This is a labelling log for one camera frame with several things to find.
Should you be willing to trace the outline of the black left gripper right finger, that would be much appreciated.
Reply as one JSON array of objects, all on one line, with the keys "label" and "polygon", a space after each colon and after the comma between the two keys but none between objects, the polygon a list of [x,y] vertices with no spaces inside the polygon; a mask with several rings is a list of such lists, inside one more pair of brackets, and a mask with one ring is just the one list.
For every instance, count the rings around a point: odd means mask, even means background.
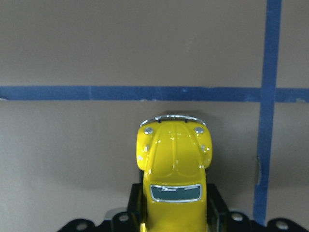
[{"label": "black left gripper right finger", "polygon": [[207,184],[207,224],[209,232],[307,232],[292,220],[275,218],[263,226],[244,213],[230,211],[214,184]]}]

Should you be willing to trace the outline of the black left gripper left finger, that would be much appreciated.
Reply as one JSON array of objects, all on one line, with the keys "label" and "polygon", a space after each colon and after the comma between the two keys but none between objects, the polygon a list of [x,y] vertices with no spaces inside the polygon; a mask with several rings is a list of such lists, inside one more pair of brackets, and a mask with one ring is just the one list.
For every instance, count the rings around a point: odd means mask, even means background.
[{"label": "black left gripper left finger", "polygon": [[126,208],[109,210],[104,221],[98,226],[94,222],[79,218],[64,225],[60,232],[139,232],[143,220],[142,184],[131,187],[131,193]]}]

